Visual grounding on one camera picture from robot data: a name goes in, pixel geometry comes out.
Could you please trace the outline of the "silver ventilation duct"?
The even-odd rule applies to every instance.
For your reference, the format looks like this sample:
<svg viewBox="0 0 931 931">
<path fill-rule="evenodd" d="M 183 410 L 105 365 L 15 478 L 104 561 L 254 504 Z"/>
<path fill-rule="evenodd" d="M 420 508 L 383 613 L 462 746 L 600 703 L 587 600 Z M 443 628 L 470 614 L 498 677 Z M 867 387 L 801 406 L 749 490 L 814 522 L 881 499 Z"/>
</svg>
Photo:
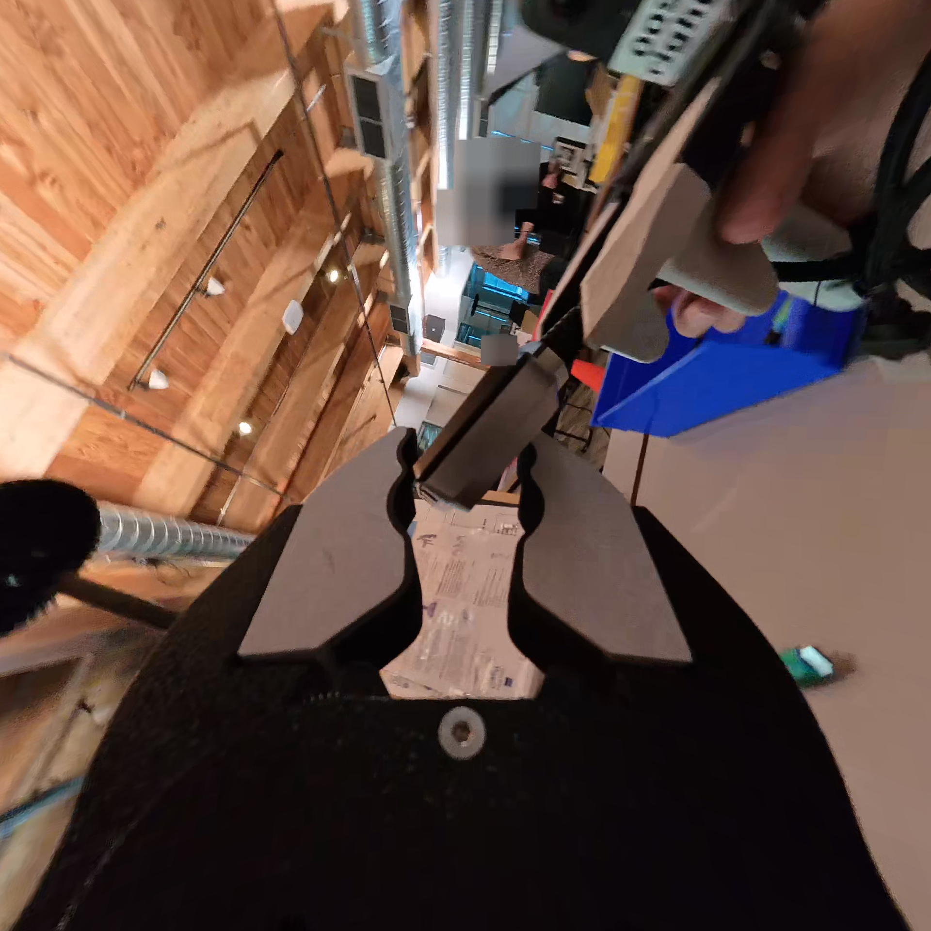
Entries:
<svg viewBox="0 0 931 931">
<path fill-rule="evenodd" d="M 248 532 L 100 502 L 94 557 L 156 562 L 232 561 L 255 540 Z"/>
<path fill-rule="evenodd" d="M 359 152 L 374 161 L 393 290 L 388 305 L 405 355 L 422 351 L 424 287 L 417 261 L 399 1 L 351 1 L 355 64 L 347 68 Z"/>
</svg>

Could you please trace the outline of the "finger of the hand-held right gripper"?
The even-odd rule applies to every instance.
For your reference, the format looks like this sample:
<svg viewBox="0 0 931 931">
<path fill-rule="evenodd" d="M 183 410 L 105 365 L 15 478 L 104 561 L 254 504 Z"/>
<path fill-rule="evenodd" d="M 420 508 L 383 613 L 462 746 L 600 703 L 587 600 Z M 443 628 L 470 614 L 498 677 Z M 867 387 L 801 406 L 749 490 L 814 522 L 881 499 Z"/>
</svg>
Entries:
<svg viewBox="0 0 931 931">
<path fill-rule="evenodd" d="M 543 346 L 564 361 L 588 347 L 635 357 L 635 248 L 629 198 L 612 198 L 565 263 L 540 324 Z"/>
</svg>

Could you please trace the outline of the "person's right hand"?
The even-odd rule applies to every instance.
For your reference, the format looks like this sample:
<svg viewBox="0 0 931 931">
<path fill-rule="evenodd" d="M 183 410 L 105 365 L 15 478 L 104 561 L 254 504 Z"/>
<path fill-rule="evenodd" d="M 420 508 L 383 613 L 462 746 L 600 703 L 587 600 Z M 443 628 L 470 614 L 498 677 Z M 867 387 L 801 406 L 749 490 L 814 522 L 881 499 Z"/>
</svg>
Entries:
<svg viewBox="0 0 931 931">
<path fill-rule="evenodd" d="M 843 227 L 865 215 L 883 137 L 929 46 L 928 1 L 825 2 L 719 196 L 719 239 L 760 242 L 797 203 Z"/>
</svg>

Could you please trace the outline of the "small green white object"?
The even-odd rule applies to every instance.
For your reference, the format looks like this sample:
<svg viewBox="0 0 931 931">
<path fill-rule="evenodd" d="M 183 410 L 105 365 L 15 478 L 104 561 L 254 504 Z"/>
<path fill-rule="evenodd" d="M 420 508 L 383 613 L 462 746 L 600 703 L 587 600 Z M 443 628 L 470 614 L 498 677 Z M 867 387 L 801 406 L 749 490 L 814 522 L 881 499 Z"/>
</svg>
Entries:
<svg viewBox="0 0 931 931">
<path fill-rule="evenodd" d="M 779 654 L 791 679 L 801 690 L 818 688 L 837 680 L 832 658 L 812 645 L 793 647 Z"/>
</svg>

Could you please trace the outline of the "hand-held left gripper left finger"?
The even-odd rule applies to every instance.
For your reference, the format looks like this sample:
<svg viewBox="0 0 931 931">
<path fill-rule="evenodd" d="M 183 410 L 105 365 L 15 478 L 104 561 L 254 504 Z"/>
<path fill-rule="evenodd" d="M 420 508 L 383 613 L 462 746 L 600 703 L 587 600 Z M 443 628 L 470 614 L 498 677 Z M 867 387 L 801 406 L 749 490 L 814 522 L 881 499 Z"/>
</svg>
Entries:
<svg viewBox="0 0 931 931">
<path fill-rule="evenodd" d="M 304 501 L 239 657 L 393 660 L 422 627 L 410 428 L 397 427 Z"/>
</svg>

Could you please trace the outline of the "black usb hub with cable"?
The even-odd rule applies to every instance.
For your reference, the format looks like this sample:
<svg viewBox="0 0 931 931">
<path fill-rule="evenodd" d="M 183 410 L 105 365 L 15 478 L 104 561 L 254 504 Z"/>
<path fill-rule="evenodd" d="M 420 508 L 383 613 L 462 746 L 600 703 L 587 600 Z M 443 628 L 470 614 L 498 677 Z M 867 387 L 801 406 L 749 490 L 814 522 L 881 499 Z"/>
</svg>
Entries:
<svg viewBox="0 0 931 931">
<path fill-rule="evenodd" d="M 489 369 L 413 468 L 433 503 L 469 510 L 560 408 L 563 360 L 539 346 L 509 367 Z"/>
</svg>

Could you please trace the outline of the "printed paper sheet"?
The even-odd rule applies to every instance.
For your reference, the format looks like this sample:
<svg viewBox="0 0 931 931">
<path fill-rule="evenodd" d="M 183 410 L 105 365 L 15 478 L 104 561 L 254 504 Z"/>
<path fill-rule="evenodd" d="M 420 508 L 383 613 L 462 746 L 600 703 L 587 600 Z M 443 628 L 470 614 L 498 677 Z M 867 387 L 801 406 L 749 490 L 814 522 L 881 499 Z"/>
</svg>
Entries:
<svg viewBox="0 0 931 931">
<path fill-rule="evenodd" d="M 470 511 L 415 500 L 410 529 L 422 625 L 381 670 L 395 699 L 519 700 L 537 695 L 540 670 L 508 634 L 507 603 L 523 529 L 517 506 Z"/>
</svg>

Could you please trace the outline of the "yellow plastic bin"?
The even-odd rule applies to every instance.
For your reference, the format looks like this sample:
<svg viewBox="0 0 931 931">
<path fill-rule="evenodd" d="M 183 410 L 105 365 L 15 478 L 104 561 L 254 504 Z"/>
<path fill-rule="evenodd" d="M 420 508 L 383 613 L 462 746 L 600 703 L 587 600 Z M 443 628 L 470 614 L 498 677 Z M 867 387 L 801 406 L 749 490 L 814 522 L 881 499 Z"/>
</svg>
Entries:
<svg viewBox="0 0 931 931">
<path fill-rule="evenodd" d="M 587 90 L 593 113 L 591 164 L 588 180 L 602 185 L 623 164 L 634 134 L 644 82 L 635 76 L 615 76 L 600 69 Z"/>
</svg>

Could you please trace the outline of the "black furry microphone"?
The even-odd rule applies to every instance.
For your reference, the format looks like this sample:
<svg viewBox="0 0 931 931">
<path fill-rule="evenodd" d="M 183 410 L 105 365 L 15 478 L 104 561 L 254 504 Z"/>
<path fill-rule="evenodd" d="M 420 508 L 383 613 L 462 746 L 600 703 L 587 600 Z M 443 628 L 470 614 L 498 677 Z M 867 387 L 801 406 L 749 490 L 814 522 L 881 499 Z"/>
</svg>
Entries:
<svg viewBox="0 0 931 931">
<path fill-rule="evenodd" d="M 1 484 L 2 636 L 33 620 L 60 594 L 155 629 L 173 625 L 176 611 L 79 575 L 97 550 L 100 529 L 97 503 L 71 484 Z"/>
</svg>

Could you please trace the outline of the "ceiling track light rail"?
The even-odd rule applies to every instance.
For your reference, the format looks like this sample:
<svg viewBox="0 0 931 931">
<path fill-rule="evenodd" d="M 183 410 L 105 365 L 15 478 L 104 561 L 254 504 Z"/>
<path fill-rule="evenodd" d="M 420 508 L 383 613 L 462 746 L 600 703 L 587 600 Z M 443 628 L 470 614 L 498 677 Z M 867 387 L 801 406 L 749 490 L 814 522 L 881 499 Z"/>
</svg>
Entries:
<svg viewBox="0 0 931 931">
<path fill-rule="evenodd" d="M 129 392 L 134 391 L 137 387 L 141 385 L 141 383 L 143 382 L 146 376 L 146 373 L 151 368 L 157 356 L 161 352 L 163 346 L 165 345 L 165 343 L 167 343 L 170 335 L 172 334 L 172 332 L 174 332 L 174 330 L 180 323 L 180 320 L 183 318 L 183 316 L 187 312 L 188 308 L 192 304 L 194 297 L 198 295 L 202 295 L 202 294 L 209 294 L 209 289 L 207 287 L 207 284 L 208 284 L 208 280 L 211 278 L 211 274 L 212 274 L 212 270 L 214 266 L 216 265 L 220 256 L 225 251 L 229 242 L 232 240 L 235 232 L 239 229 L 239 226 L 241 225 L 245 216 L 250 210 L 250 207 L 252 203 L 254 202 L 255 198 L 257 197 L 258 193 L 261 192 L 262 187 L 264 186 L 264 184 L 266 183 L 266 181 L 272 174 L 276 165 L 283 159 L 283 157 L 284 157 L 284 150 L 280 147 L 276 148 L 273 152 L 273 156 L 267 161 L 267 163 L 262 168 L 262 171 L 260 172 L 258 178 L 251 185 L 249 194 L 247 195 L 246 199 L 239 206 L 239 209 L 237 210 L 233 219 L 228 223 L 227 227 L 224 230 L 223 235 L 219 239 L 218 243 L 216 244 L 212 252 L 209 254 L 209 257 L 206 260 L 206 262 L 203 263 L 196 278 L 194 279 L 194 281 L 188 288 L 187 292 L 184 294 L 178 307 L 175 309 L 171 318 L 166 323 L 166 325 L 163 327 L 162 331 L 159 333 L 156 342 L 148 350 L 143 360 L 141 361 L 140 365 L 134 372 L 133 377 L 127 383 L 126 388 Z"/>
</svg>

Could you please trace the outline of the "blue plastic bin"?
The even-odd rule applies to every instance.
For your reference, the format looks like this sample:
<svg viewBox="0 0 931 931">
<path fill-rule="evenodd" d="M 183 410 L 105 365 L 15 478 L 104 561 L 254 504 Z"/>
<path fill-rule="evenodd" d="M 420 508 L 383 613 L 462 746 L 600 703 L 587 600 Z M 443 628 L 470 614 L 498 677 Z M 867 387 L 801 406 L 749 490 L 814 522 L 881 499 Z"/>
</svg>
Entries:
<svg viewBox="0 0 931 931">
<path fill-rule="evenodd" d="M 784 291 L 733 333 L 694 339 L 667 314 L 669 343 L 651 363 L 611 355 L 591 425 L 672 437 L 830 379 L 855 354 L 866 310 L 832 311 Z"/>
</svg>

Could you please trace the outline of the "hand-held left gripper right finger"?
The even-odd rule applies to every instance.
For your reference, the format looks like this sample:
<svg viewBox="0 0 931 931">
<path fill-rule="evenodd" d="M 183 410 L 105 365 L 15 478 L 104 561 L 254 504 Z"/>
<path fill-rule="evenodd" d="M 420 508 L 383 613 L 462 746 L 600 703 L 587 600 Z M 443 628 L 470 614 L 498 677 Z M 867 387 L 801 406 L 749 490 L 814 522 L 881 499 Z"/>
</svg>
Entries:
<svg viewBox="0 0 931 931">
<path fill-rule="evenodd" d="M 536 666 L 688 666 L 692 652 L 625 497 L 540 435 L 518 460 L 508 634 Z"/>
</svg>

